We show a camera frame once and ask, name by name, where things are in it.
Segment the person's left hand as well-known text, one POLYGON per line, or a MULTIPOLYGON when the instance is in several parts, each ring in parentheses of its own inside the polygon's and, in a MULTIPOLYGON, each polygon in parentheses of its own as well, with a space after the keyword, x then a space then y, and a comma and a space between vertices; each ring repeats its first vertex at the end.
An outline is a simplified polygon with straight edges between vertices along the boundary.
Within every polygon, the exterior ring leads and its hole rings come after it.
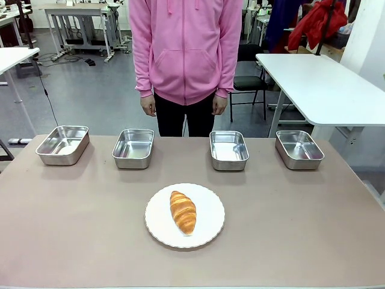
POLYGON ((212 103, 212 114, 214 116, 222 115, 226 107, 227 107, 227 98, 222 98, 218 95, 215 95, 212 103))

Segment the person's right hand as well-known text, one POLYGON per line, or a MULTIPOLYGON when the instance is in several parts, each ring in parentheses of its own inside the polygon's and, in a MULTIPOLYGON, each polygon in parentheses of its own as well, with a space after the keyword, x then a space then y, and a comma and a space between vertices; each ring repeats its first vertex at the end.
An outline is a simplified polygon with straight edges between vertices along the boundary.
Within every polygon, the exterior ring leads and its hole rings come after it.
POLYGON ((155 98, 153 95, 141 98, 140 105, 146 115, 151 117, 156 116, 155 98))

